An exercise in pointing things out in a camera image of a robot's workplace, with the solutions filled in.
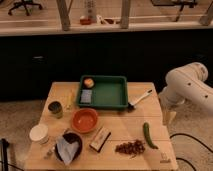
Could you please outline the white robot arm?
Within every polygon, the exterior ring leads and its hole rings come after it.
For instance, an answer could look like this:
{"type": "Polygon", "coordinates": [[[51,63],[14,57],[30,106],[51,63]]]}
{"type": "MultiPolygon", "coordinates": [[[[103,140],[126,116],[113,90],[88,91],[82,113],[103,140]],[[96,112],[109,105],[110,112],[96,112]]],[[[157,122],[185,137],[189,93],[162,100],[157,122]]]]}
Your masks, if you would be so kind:
{"type": "Polygon", "coordinates": [[[207,78],[208,70],[199,62],[172,69],[166,74],[166,86],[158,94],[164,125],[172,122],[176,116],[174,108],[185,100],[213,114],[213,88],[205,84],[207,78]]]}

